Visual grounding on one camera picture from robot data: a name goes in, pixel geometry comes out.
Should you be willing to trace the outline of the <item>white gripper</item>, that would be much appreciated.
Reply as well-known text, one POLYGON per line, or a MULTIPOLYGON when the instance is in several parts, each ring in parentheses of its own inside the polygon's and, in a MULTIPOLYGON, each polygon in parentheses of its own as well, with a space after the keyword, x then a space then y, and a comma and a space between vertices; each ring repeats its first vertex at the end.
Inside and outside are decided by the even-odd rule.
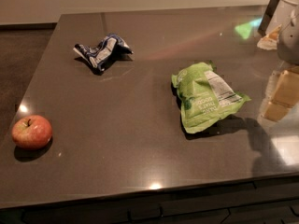
MULTIPOLYGON (((287 63, 299 65, 299 7, 294 8, 282 26, 277 26, 257 43, 259 49, 278 48, 278 57, 287 63)), ((299 102, 299 70, 291 67, 274 71, 265 91, 263 117, 277 122, 283 119, 299 102)))

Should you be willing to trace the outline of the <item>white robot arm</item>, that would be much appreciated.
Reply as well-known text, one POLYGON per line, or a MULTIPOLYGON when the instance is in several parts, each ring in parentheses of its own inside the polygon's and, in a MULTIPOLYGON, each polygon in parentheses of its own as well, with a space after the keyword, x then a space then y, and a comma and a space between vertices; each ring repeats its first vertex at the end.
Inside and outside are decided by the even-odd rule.
POLYGON ((272 72, 261 117, 283 119, 299 102, 299 0, 270 0, 263 15, 257 47, 275 50, 282 63, 272 72))

